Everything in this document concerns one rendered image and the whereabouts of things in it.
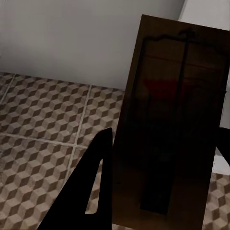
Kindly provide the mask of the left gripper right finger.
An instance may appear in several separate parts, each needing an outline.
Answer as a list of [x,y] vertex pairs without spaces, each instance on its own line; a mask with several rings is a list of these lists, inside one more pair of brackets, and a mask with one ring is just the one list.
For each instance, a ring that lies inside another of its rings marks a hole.
[[217,144],[216,147],[230,165],[230,129],[220,127],[218,141],[220,141],[220,144]]

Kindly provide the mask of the mousetrap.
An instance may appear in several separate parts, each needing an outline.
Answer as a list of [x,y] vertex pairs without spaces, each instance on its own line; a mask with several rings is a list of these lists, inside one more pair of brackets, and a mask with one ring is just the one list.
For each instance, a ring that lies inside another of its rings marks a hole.
[[112,223],[202,230],[230,31],[142,14],[113,143]]

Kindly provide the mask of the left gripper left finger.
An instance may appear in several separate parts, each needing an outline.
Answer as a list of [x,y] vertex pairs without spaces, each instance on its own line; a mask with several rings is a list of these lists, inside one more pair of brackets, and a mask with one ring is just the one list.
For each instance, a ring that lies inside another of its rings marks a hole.
[[[37,230],[112,230],[112,127],[98,132]],[[100,161],[98,209],[85,214]]]

